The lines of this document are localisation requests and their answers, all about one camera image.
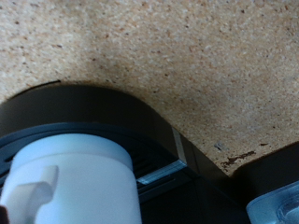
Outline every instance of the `clear plastic container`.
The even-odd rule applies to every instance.
[[[247,212],[252,224],[299,224],[299,181],[254,199]]]

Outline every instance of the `black plastic base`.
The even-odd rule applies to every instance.
[[[59,133],[89,133],[105,137],[124,147],[133,160],[136,178],[177,161],[179,149],[185,153],[189,167],[148,185],[137,182],[142,212],[146,220],[151,220],[147,214],[153,212],[148,210],[149,204],[156,202],[159,207],[160,199],[164,197],[171,197],[171,203],[173,195],[164,194],[177,189],[181,194],[178,195],[178,203],[180,200],[186,203],[190,198],[196,199],[200,209],[206,209],[205,214],[209,214],[205,215],[205,222],[196,222],[197,214],[194,214],[192,223],[213,223],[207,221],[208,217],[210,220],[216,220],[216,216],[214,212],[208,211],[221,210],[225,206],[232,207],[232,220],[237,220],[234,219],[234,211],[236,216],[241,214],[244,220],[248,220],[245,209],[235,203],[235,188],[231,179],[186,138],[181,135],[175,138],[173,128],[153,109],[133,96],[90,86],[41,87],[19,94],[2,104],[0,126],[0,184],[3,184],[7,177],[13,156],[27,144]],[[210,183],[209,188],[204,187],[204,182],[198,184],[204,179],[205,183]],[[180,187],[189,186],[189,183],[197,187],[187,189],[188,192],[179,191]],[[198,192],[201,192],[202,199],[198,198]],[[173,207],[178,216],[179,210],[183,208],[170,203],[168,206]],[[179,224],[190,220],[184,217],[180,216],[176,222],[164,223]]]

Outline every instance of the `cork surface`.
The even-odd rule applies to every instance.
[[[0,103],[60,80],[130,93],[226,174],[299,139],[299,2],[0,1]]]

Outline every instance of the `brown stain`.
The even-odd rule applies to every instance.
[[[244,153],[244,154],[242,154],[240,156],[237,156],[237,157],[227,158],[228,161],[222,162],[221,166],[226,170],[229,166],[235,164],[236,160],[238,160],[238,159],[244,160],[246,157],[252,156],[252,155],[255,155],[255,154],[256,154],[255,151],[250,151],[250,152]]]

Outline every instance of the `white cylinder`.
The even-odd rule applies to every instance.
[[[59,134],[24,147],[0,204],[10,224],[141,224],[129,154],[89,134]]]

